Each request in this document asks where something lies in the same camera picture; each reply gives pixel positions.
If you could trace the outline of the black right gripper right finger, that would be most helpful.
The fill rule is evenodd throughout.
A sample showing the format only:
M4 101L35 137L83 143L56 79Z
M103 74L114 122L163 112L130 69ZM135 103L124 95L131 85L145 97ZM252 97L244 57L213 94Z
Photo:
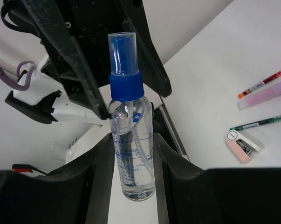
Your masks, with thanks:
M154 136L161 224L281 224L281 168L203 170Z

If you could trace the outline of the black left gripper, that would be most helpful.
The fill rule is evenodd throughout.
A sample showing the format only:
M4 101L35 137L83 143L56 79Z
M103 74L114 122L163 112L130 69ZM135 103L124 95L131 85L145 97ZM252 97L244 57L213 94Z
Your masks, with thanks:
M110 83L108 34L134 32L143 82L158 95L172 93L151 40L141 0L23 0L41 34L58 52L58 74L67 96L58 120L102 125L110 117L100 88Z

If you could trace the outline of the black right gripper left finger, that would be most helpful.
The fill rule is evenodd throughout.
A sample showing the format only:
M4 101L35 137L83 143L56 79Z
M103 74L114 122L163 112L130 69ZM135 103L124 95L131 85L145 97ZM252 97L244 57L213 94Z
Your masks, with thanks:
M105 224L115 154L111 134L51 171L29 177L0 170L0 224Z

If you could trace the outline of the blue cap spray bottle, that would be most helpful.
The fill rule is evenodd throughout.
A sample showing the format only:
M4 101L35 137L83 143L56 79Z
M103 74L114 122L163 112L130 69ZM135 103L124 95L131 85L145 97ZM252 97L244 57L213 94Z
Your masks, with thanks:
M110 128L124 196L144 201L155 192L152 105L144 95L134 32L108 35Z

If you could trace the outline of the purple highlighter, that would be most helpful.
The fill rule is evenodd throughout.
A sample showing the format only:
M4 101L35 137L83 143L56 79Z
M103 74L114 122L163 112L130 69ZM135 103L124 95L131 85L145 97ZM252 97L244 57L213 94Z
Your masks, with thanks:
M267 87L257 93L249 94L245 98L240 99L237 103L237 107L239 110L245 110L252 106L271 100L279 95L281 95L281 82Z

